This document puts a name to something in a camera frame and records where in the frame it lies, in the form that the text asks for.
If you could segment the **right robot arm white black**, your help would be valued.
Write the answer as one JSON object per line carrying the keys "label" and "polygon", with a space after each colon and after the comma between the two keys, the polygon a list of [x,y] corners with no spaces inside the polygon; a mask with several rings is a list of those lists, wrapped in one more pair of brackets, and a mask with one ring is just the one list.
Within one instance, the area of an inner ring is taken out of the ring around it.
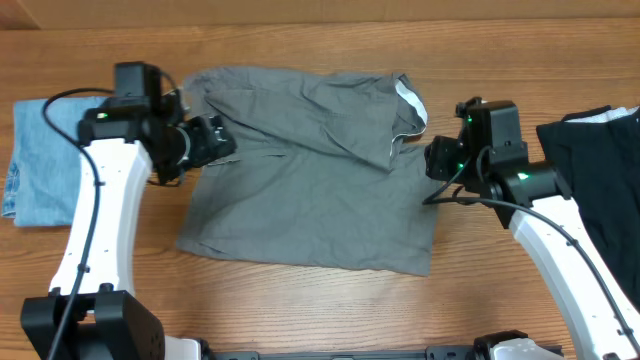
{"label": "right robot arm white black", "polygon": [[532,163],[522,141],[477,147],[437,136],[426,174],[459,184],[469,196],[447,202],[492,208],[525,249],[549,288],[581,359],[636,359],[639,313],[586,232],[578,205],[547,161]]}

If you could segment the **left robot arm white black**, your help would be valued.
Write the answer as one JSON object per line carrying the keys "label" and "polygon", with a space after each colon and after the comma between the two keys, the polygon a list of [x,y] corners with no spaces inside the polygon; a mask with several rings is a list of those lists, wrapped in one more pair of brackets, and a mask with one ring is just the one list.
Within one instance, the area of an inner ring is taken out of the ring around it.
{"label": "left robot arm white black", "polygon": [[44,297],[20,322],[42,359],[209,359],[135,297],[133,247],[145,186],[165,184],[236,148],[218,115],[185,120],[143,106],[93,108],[78,124],[81,181],[69,240]]}

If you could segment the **grey shorts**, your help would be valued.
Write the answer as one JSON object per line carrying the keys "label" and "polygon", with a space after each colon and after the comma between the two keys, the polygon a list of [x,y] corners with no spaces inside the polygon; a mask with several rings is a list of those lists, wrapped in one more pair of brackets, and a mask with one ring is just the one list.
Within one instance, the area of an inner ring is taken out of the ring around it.
{"label": "grey shorts", "polygon": [[430,272],[438,189],[416,143],[426,106],[402,73],[219,67],[185,80],[236,151],[206,165],[177,240],[224,260]]}

